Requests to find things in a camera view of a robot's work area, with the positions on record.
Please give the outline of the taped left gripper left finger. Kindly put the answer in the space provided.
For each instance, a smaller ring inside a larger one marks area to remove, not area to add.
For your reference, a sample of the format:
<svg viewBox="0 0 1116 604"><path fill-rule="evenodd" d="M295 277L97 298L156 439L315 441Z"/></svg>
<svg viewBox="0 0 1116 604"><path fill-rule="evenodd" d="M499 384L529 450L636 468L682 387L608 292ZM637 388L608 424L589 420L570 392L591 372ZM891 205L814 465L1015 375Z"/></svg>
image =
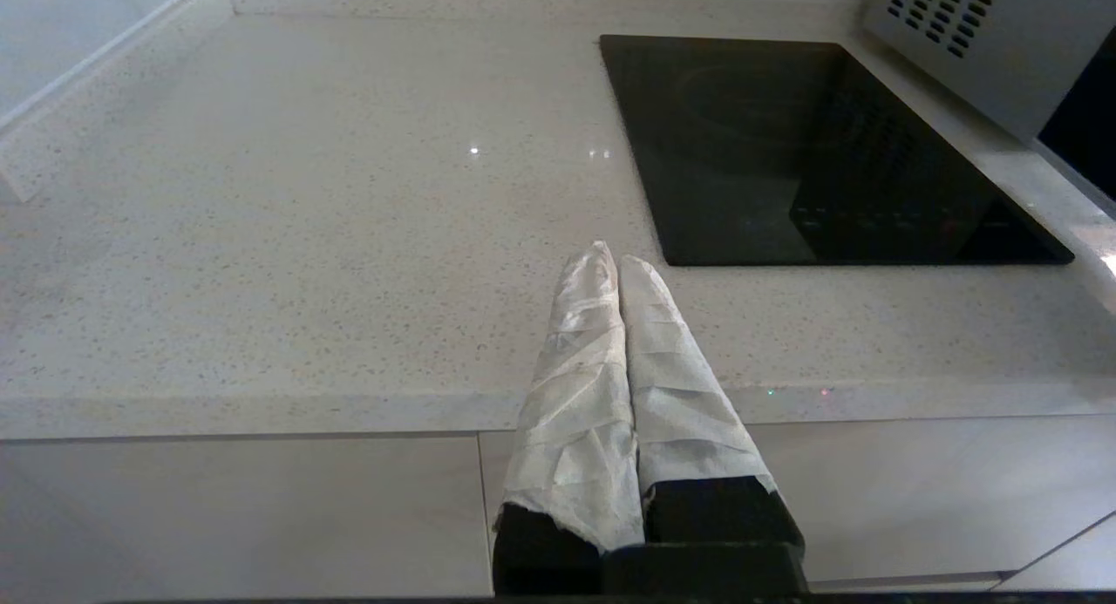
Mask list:
<svg viewBox="0 0 1116 604"><path fill-rule="evenodd" d="M499 596L602 592L603 560L645 541L619 275L605 242L555 286L494 526Z"/></svg>

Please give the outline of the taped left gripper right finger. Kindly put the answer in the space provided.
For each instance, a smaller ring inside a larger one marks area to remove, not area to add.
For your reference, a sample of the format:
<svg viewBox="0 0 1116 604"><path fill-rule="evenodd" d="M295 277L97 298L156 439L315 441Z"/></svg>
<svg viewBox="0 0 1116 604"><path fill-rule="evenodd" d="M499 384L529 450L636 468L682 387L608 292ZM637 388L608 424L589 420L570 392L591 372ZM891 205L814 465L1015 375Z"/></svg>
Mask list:
<svg viewBox="0 0 1116 604"><path fill-rule="evenodd" d="M637 476L650 543L775 544L801 530L655 268L619 263Z"/></svg>

